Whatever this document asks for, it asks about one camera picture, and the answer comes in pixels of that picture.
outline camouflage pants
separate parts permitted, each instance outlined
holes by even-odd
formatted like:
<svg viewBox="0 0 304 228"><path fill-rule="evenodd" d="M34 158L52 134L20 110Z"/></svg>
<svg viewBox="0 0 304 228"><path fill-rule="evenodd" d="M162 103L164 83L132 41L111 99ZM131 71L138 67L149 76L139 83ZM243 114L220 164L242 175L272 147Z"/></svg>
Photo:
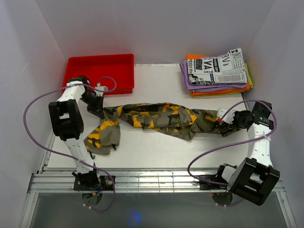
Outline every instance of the camouflage pants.
<svg viewBox="0 0 304 228"><path fill-rule="evenodd" d="M85 139L88 151L108 154L119 145L119 118L131 126L154 129L163 134L191 140L197 133L220 133L226 136L240 130L238 127L219 122L217 111L188 109L170 103L127 104L104 108L104 119Z"/></svg>

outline red tray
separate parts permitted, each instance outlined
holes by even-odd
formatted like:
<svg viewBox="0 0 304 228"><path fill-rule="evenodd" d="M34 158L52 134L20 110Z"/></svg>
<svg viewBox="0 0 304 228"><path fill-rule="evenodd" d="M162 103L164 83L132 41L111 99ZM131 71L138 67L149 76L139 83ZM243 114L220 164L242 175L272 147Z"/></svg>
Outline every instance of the red tray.
<svg viewBox="0 0 304 228"><path fill-rule="evenodd" d="M98 79L109 76L117 83L117 88L107 94L131 94L134 88L134 55L108 55L108 56L85 56L72 57L68 60L63 86L67 85L70 78L81 75L87 76L92 86L97 86ZM105 78L100 84L110 89L114 82Z"/></svg>

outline purple folded cloth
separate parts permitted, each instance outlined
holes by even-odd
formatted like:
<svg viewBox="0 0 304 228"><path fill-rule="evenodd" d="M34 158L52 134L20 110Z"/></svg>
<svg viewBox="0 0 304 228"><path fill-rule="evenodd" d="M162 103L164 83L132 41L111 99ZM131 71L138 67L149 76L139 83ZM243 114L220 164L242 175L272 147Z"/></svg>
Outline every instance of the purple folded cloth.
<svg viewBox="0 0 304 228"><path fill-rule="evenodd" d="M188 78L188 66L187 61L180 63L180 69L183 75L184 87L191 92L213 92L218 90L234 89L234 88L246 88L247 84L231 84L231 85L192 85Z"/></svg>

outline white table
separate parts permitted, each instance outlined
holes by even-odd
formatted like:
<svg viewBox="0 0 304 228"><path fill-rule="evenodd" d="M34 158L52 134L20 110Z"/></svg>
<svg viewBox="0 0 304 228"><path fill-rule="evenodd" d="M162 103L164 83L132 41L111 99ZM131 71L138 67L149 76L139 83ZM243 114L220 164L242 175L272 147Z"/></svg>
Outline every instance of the white table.
<svg viewBox="0 0 304 228"><path fill-rule="evenodd" d="M129 95L106 96L104 107L132 103L171 102L187 108L217 110L219 107L230 108L241 101L242 95L225 95L191 98L183 87L180 67L177 64L136 65L135 88ZM79 109L84 120L84 136L98 125L99 120L86 111L86 105L79 102ZM235 110L244 110L241 104ZM186 141L164 135L154 130L135 129L120 121L121 139L116 151L109 155L96 155L95 164L105 169L185 169L190 161L201 153L220 145L248 140L246 130L228 137L219 134L201 133L193 140ZM65 144L56 137L53 150L70 154ZM193 168L217 168L223 163L239 165L247 156L248 145L239 145L211 153L196 163ZM75 169L74 160L51 154L49 169Z"/></svg>

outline white wall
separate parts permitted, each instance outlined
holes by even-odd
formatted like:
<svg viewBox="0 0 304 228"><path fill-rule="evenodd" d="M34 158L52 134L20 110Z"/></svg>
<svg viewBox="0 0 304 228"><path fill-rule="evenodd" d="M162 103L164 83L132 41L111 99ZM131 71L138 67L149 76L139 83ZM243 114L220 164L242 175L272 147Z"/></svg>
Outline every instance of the white wall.
<svg viewBox="0 0 304 228"><path fill-rule="evenodd" d="M137 63L169 63L246 52L275 0L36 2L67 58L134 53Z"/></svg>
<svg viewBox="0 0 304 228"><path fill-rule="evenodd" d="M0 1L0 31L0 226L15 228L43 154L26 135L23 111L33 98L60 86L66 59L34 0ZM28 116L43 144L50 133L51 99L35 105Z"/></svg>
<svg viewBox="0 0 304 228"><path fill-rule="evenodd" d="M278 118L271 158L281 172L298 227L304 227L304 1L276 0L246 55L255 87Z"/></svg>

